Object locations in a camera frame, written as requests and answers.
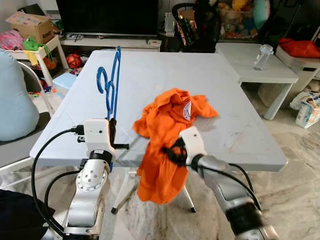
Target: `toy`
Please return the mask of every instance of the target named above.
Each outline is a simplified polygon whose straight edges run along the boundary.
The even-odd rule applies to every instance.
[[[226,11],[231,10],[231,7],[229,7],[229,5],[224,3],[224,2],[219,2],[218,3],[218,8],[220,10],[226,10]]]
[[[82,67],[75,68],[72,71],[70,71],[70,73],[73,74],[73,75],[78,76],[80,74],[81,70],[82,70]]]
[[[248,18],[248,20],[244,23],[244,29],[251,31],[256,28],[255,22],[253,18]]]
[[[245,25],[243,25],[243,24],[239,24],[238,25],[238,30],[239,31],[242,31],[242,30],[244,30],[245,29]]]
[[[257,29],[255,29],[255,28],[252,29],[252,30],[250,31],[250,35],[251,35],[252,38],[258,36],[258,31],[257,31]]]
[[[71,69],[77,69],[82,66],[82,60],[78,54],[71,53],[66,57],[66,62]]]
[[[228,23],[233,22],[233,21],[237,21],[237,22],[241,22],[243,17],[241,12],[239,11],[228,11],[225,15],[225,19],[227,20]]]
[[[269,0],[254,0],[253,18],[256,28],[259,30],[270,16]]]
[[[210,5],[210,7],[212,7],[213,5],[215,5],[216,2],[217,2],[217,0],[209,0],[209,5]]]
[[[16,30],[3,32],[0,34],[0,49],[4,50],[23,50],[23,39]]]
[[[39,44],[33,36],[29,36],[25,41],[22,42],[25,50],[38,51],[39,47],[44,47],[45,53],[49,59],[52,59],[52,54],[46,44]]]
[[[43,88],[44,92],[45,93],[46,92],[50,92],[51,91],[51,86],[48,86],[46,80],[43,77],[41,77],[39,80],[40,80],[40,83],[42,85],[42,88]]]
[[[233,0],[232,9],[240,11],[244,6],[248,5],[252,0]]]
[[[50,59],[48,59],[47,57],[44,57],[44,58],[43,58],[43,61],[44,61],[44,64],[46,65],[46,68],[47,68],[48,70],[55,69],[56,66],[57,66],[57,63],[54,62],[54,61],[52,60],[52,58],[51,58],[51,60],[50,60]]]
[[[247,29],[243,29],[240,34],[245,38],[246,36],[249,37],[249,31]]]
[[[30,91],[28,92],[28,94],[31,98],[38,98],[41,96],[41,92],[39,91]]]

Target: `tv stand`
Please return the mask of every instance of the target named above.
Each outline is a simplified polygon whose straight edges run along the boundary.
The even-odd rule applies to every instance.
[[[160,40],[155,39],[128,39],[128,38],[97,38],[84,37],[81,40],[61,40],[64,46],[90,46],[116,48],[120,46],[123,51],[160,52]]]

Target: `tissue box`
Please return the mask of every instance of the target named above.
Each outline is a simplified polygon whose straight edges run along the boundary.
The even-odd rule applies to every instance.
[[[77,79],[77,76],[71,73],[64,73],[56,77],[53,80],[53,86],[56,89],[56,94],[64,98],[76,79]]]
[[[308,128],[320,120],[320,98],[307,96],[301,101],[301,107],[295,123]]]

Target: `green toy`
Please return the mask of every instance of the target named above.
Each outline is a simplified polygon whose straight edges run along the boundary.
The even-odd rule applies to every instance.
[[[48,58],[52,60],[52,54],[46,44],[39,44],[34,39],[34,37],[29,36],[25,41],[22,42],[22,46],[25,50],[29,51],[38,51],[39,47],[44,47],[45,53],[47,54]]]

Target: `shirt logo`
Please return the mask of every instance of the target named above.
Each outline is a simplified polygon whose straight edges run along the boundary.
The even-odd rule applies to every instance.
[[[189,101],[186,105],[184,105],[182,114],[183,114],[183,117],[184,117],[185,120],[190,121],[190,117],[191,117],[191,101]]]

